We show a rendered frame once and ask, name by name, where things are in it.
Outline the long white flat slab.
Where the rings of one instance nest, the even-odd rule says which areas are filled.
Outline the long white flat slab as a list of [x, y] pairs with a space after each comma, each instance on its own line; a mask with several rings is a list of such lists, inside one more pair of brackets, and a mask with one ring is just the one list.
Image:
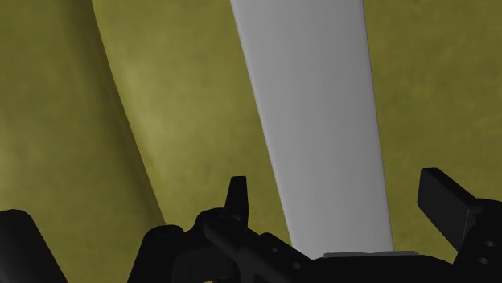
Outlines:
[[293, 246], [393, 247], [363, 0], [230, 0]]

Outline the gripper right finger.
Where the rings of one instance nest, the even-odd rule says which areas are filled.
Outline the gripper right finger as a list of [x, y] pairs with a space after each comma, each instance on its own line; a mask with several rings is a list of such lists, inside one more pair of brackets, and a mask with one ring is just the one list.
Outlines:
[[418, 207], [457, 252], [455, 275], [502, 283], [502, 201], [476, 198], [439, 168], [423, 168]]

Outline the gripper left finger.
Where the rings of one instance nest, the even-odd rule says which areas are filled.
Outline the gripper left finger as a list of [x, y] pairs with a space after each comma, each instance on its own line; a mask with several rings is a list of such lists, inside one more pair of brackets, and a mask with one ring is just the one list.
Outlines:
[[244, 176], [230, 179], [223, 207], [143, 237], [127, 283], [315, 283], [313, 261], [276, 236], [248, 226]]

